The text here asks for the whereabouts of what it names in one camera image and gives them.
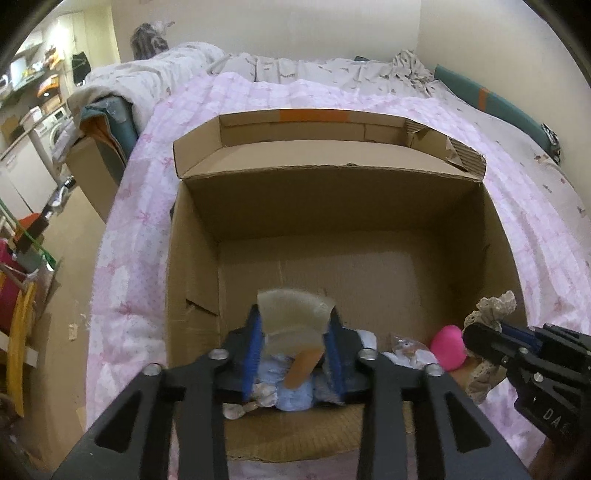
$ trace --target pink bedsheet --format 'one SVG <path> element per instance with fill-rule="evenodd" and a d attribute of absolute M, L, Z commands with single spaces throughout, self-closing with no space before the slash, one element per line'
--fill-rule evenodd
<path fill-rule="evenodd" d="M 481 152 L 488 162 L 485 184 L 515 255 L 530 324 L 550 322 L 590 333 L 588 252 L 574 240 L 519 162 L 437 99 L 362 96 L 304 80 L 275 85 L 251 83 L 234 73 L 202 75 L 156 107 L 129 160 L 107 223 L 92 300 L 86 380 L 88 426 L 145 364 L 166 364 L 164 292 L 169 210 L 178 185 L 173 141 L 219 113 L 299 107 L 407 116 Z M 543 436 L 515 412 L 514 400 L 515 393 L 505 381 L 491 392 L 482 408 L 528 463 Z M 316 478 L 354 477 L 349 461 L 318 462 L 284 466 L 234 462 L 230 470 L 234 478 L 277 477 L 279 473 L 283 478 L 309 478 L 307 472 L 317 467 L 321 472 Z"/>

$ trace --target pink balloon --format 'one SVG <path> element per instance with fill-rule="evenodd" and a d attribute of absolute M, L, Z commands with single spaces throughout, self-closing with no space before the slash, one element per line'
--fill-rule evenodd
<path fill-rule="evenodd" d="M 446 372 L 460 368 L 467 357 L 460 327 L 456 325 L 443 327 L 433 338 L 431 351 Z"/>

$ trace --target yellow curved object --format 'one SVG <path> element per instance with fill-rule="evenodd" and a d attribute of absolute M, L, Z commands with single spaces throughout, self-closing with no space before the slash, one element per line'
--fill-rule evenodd
<path fill-rule="evenodd" d="M 24 297 L 18 293 L 17 305 L 12 315 L 10 337 L 8 338 L 8 356 L 6 362 L 8 395 L 14 402 L 14 408 L 20 417 L 25 416 L 22 394 L 22 366 L 25 360 L 29 319 L 33 315 L 33 301 L 37 285 L 30 283 Z"/>

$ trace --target screw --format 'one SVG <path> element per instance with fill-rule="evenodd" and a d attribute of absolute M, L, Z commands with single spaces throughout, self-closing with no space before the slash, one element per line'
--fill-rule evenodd
<path fill-rule="evenodd" d="M 357 356 L 361 360 L 376 360 L 378 353 L 373 348 L 363 348 L 357 353 Z"/>
<path fill-rule="evenodd" d="M 162 365 L 160 364 L 148 364 L 142 370 L 142 373 L 147 377 L 156 377 L 162 372 Z"/>
<path fill-rule="evenodd" d="M 429 377 L 440 377 L 443 375 L 443 368 L 439 364 L 425 365 L 425 372 Z"/>
<path fill-rule="evenodd" d="M 212 360 L 225 360 L 230 356 L 230 352 L 225 348 L 214 348 L 207 356 Z"/>

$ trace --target white door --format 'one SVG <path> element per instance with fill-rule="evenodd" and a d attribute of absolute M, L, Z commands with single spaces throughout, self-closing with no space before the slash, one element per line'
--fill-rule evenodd
<path fill-rule="evenodd" d="M 41 213 L 56 191 L 57 183 L 47 171 L 29 137 L 23 138 L 5 159 L 8 178 L 35 213 Z"/>
<path fill-rule="evenodd" d="M 8 172 L 3 164 L 0 164 L 0 199 L 17 220 L 31 214 L 29 207 L 8 178 Z"/>

